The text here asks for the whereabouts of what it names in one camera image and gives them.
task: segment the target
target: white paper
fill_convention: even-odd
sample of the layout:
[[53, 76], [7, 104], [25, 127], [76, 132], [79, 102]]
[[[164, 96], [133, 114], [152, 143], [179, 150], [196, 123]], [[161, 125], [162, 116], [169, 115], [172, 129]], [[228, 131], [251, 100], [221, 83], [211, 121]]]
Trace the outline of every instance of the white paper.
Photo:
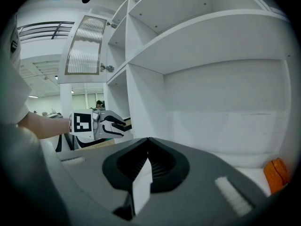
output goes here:
[[149, 159], [147, 159], [138, 176], [133, 182], [133, 201], [136, 215], [138, 215], [138, 213], [150, 199], [151, 183], [151, 162]]

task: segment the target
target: cabinet hinge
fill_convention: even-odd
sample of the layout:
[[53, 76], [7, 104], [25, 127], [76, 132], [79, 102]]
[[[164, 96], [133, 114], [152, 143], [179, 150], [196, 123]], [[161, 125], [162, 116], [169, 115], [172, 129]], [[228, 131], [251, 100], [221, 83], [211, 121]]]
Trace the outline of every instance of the cabinet hinge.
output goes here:
[[116, 24], [111, 24], [110, 22], [107, 22], [107, 26], [111, 26], [112, 28], [117, 28]]
[[110, 66], [104, 66], [103, 63], [100, 64], [100, 72], [103, 72], [104, 70], [107, 70], [107, 71], [109, 71], [109, 72], [112, 73], [114, 71], [114, 69], [115, 68], [112, 65], [110, 65]]

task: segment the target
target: white bristles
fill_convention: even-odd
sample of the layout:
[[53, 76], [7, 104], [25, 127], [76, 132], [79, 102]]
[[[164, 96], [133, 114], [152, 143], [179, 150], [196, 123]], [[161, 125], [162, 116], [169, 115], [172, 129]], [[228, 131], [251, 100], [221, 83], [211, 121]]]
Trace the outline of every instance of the white bristles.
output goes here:
[[79, 164], [81, 162], [84, 162], [86, 159], [84, 157], [77, 157], [70, 160], [62, 161], [63, 166], [73, 166], [75, 164]]
[[252, 210], [252, 206], [239, 194], [227, 177], [216, 179], [215, 184], [237, 215], [244, 216]]

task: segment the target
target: railing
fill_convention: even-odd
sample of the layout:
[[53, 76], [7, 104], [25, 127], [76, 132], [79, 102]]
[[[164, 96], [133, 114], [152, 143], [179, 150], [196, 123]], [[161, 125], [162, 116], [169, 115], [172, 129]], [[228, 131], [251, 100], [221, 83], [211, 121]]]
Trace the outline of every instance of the railing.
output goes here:
[[74, 22], [53, 21], [18, 27], [21, 41], [67, 38]]

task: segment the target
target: orange object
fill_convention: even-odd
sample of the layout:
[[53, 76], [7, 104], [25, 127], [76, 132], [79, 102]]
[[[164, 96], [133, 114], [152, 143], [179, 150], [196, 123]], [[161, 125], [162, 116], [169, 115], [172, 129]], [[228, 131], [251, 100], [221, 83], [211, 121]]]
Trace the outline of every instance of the orange object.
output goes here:
[[263, 172], [267, 178], [272, 194], [281, 190], [282, 187], [289, 182], [288, 173], [281, 158], [270, 161]]

